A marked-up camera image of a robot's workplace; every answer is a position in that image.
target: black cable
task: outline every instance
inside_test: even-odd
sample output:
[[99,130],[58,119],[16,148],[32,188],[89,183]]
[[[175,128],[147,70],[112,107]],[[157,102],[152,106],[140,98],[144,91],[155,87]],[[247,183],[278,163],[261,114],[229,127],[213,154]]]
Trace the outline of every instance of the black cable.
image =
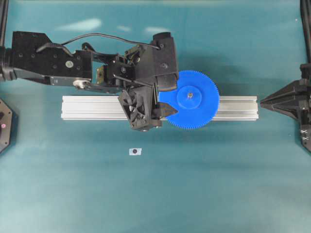
[[306,42],[306,52],[307,52],[307,59],[308,63],[311,63],[311,24],[310,24],[310,13],[311,13],[311,6],[310,0],[301,0],[300,1],[300,14],[303,26],[303,33],[305,36]]
[[126,39],[123,39],[121,37],[117,37],[117,36],[114,36],[114,35],[102,34],[102,33],[88,33],[88,34],[80,35],[80,36],[77,36],[77,37],[75,37],[75,38],[73,38],[73,39],[71,39],[69,41],[66,41],[66,42],[62,43],[61,45],[66,45],[66,44],[69,44],[69,43],[71,43],[71,42],[73,42],[75,40],[79,40],[79,39],[82,39],[82,38],[85,38],[85,37],[89,37],[89,36],[102,36],[102,37],[107,37],[107,38],[111,38],[111,39],[120,40],[120,41],[129,43],[129,44],[149,46],[149,47],[155,48],[157,50],[160,49],[158,46],[155,46],[155,45],[150,45],[150,44],[146,44],[146,43],[142,43],[142,42],[136,42],[136,41],[131,41],[131,40],[126,40]]

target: gear teeth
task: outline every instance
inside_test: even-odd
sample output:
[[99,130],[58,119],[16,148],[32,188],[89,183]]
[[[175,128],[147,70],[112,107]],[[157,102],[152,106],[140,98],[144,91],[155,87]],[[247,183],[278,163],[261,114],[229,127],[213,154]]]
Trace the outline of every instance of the gear teeth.
[[[194,77],[194,78],[197,78],[198,80],[198,84],[197,85],[194,85],[193,82],[189,82],[187,80],[187,78],[189,78],[189,76],[193,75],[193,74],[198,74],[197,77]],[[186,122],[183,118],[185,118],[185,116],[183,116],[183,113],[182,111],[185,111],[185,109],[182,109],[179,105],[179,109],[177,109],[178,111],[181,111],[180,113],[180,116],[178,116],[179,118],[174,118],[172,117],[172,119],[170,118],[171,116],[167,117],[167,120],[170,124],[176,126],[176,127],[179,127],[181,129],[185,129],[185,130],[194,130],[194,129],[198,129],[198,128],[201,128],[203,126],[205,126],[206,124],[208,124],[212,119],[213,117],[216,115],[217,113],[217,110],[219,108],[219,103],[220,103],[220,96],[219,96],[219,90],[217,88],[217,85],[205,74],[199,72],[199,71],[196,71],[196,70],[183,70],[183,71],[180,71],[179,72],[179,76],[180,76],[180,79],[178,80],[178,83],[177,83],[177,86],[178,86],[178,89],[177,89],[177,93],[178,91],[180,90],[180,88],[184,87],[184,86],[187,86],[187,85],[193,85],[193,86],[196,86],[196,87],[200,87],[200,91],[204,93],[204,96],[205,96],[205,99],[202,100],[203,102],[205,102],[205,104],[203,104],[203,107],[198,107],[198,111],[195,112],[196,115],[194,116],[203,116],[203,117],[198,117],[198,121],[199,123],[198,124],[189,124],[188,122]],[[163,102],[167,102],[168,104],[173,104],[173,105],[176,105],[176,102],[174,102],[174,97],[171,96],[171,94],[165,96],[165,94],[162,92],[160,94],[163,94],[163,100],[160,99],[160,101],[163,101]],[[207,103],[207,100],[206,99],[206,96],[208,96],[208,99],[211,97],[212,101],[214,100],[214,102],[212,102],[212,104],[206,104]],[[213,110],[209,111],[209,112],[205,112],[204,109],[206,108],[209,108],[211,107],[212,109],[216,109],[215,113],[213,112]]]

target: aluminum rail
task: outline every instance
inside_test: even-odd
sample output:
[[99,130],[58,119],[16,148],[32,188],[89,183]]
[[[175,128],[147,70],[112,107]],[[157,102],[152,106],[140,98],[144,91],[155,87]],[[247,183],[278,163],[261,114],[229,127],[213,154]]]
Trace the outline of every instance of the aluminum rail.
[[[258,119],[256,96],[220,96],[213,120],[245,121]],[[63,96],[64,120],[127,120],[118,96]]]

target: blue gear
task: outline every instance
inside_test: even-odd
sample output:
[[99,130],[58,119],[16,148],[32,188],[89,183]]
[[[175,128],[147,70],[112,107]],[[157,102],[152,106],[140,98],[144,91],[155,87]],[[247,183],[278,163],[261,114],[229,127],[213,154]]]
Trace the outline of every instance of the blue gear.
[[215,83],[201,72],[184,70],[179,72],[177,87],[159,93],[160,102],[178,111],[167,120],[183,129],[197,129],[209,123],[217,113],[220,100]]

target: bolt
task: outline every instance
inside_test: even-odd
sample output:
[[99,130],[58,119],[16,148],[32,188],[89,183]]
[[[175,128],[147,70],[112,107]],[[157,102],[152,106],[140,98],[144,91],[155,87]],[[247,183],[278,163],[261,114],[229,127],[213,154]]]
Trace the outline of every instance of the bolt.
[[164,68],[164,69],[167,69],[169,66],[166,63],[162,63],[161,67]]
[[122,72],[123,74],[125,74],[125,73],[126,73],[126,68],[125,68],[125,67],[121,67],[121,72]]
[[73,67],[73,62],[72,61],[66,61],[65,63],[67,68],[72,68]]

